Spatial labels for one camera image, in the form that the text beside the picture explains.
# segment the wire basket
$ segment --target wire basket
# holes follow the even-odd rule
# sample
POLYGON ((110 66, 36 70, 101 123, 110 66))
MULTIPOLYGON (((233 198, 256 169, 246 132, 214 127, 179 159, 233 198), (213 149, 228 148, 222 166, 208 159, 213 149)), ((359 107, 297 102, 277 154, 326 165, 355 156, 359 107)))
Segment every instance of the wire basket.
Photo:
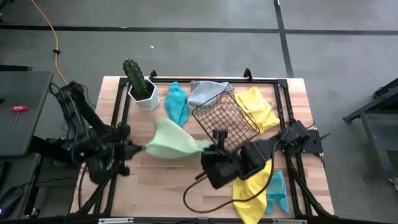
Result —
POLYGON ((235 151, 260 133, 254 121, 228 92, 221 92, 192 111, 193 117, 216 144, 214 129, 227 129, 224 148, 235 151))

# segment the mint green towel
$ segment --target mint green towel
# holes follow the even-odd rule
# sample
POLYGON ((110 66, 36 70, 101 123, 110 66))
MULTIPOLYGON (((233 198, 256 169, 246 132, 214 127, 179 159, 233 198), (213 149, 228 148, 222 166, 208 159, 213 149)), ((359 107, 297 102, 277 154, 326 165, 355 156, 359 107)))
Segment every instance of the mint green towel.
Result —
POLYGON ((155 120, 155 136, 145 147, 145 151, 154 157, 177 159, 198 154, 204 147, 213 144, 207 140, 194 138, 167 118, 155 120))

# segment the red screwdriver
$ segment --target red screwdriver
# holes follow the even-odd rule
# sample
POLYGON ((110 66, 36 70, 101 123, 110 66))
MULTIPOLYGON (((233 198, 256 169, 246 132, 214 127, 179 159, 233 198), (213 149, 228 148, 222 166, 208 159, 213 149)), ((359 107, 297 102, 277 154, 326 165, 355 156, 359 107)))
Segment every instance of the red screwdriver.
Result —
POLYGON ((27 111, 27 110, 29 110, 29 107, 28 106, 13 106, 12 108, 10 108, 10 110, 13 112, 17 112, 17 117, 15 118, 15 122, 14 122, 14 127, 12 128, 12 130, 14 130, 15 125, 17 124, 19 112, 27 111))

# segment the gray floor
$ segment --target gray floor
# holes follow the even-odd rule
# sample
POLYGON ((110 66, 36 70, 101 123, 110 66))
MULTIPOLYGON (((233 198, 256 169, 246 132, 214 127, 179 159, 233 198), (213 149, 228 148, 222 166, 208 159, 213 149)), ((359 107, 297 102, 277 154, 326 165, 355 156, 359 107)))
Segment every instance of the gray floor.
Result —
MULTIPOLYGON (((37 3, 58 25, 277 28, 272 0, 37 3)), ((287 29, 398 29, 395 0, 280 0, 280 6, 287 29)), ((29 1, 11 4, 2 18, 9 23, 45 25, 29 1)), ((67 80, 84 83, 92 101, 104 75, 123 74, 125 58, 137 60, 146 74, 156 69, 159 75, 239 77, 249 67, 256 77, 287 76, 279 34, 57 33, 63 74, 67 80)), ((323 148, 335 213, 398 222, 398 192, 393 186, 387 181, 362 181, 363 175, 377 169, 362 124, 347 125, 341 119, 371 100, 376 88, 397 78, 398 35, 287 35, 287 43, 294 76, 305 79, 316 126, 322 133, 331 132, 323 148)), ((0 63, 55 72, 53 45, 48 31, 0 30, 0 63)), ((55 82, 61 85, 59 77, 55 82)), ((59 106, 48 97, 37 134, 57 137, 63 134, 61 124, 59 106)), ((58 208, 53 214, 62 211, 58 208)))

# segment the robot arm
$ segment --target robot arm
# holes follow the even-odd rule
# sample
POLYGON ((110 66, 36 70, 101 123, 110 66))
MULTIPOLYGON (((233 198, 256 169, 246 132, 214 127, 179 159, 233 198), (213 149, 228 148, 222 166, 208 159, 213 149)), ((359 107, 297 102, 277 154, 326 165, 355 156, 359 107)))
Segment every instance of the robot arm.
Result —
POLYGON ((106 125, 86 102, 81 84, 70 82, 54 92, 68 125, 67 148, 76 164, 87 163, 91 181, 102 183, 114 166, 121 175, 129 175, 126 165, 142 147, 128 139, 130 125, 106 125))
POLYGON ((239 152, 227 151, 223 147, 228 131, 214 130, 217 145, 205 149, 201 165, 211 185, 218 189, 239 177, 246 180, 260 170, 272 158, 272 151, 290 146, 302 146, 309 139, 309 133, 301 121, 292 121, 289 128, 266 140, 247 142, 239 152))

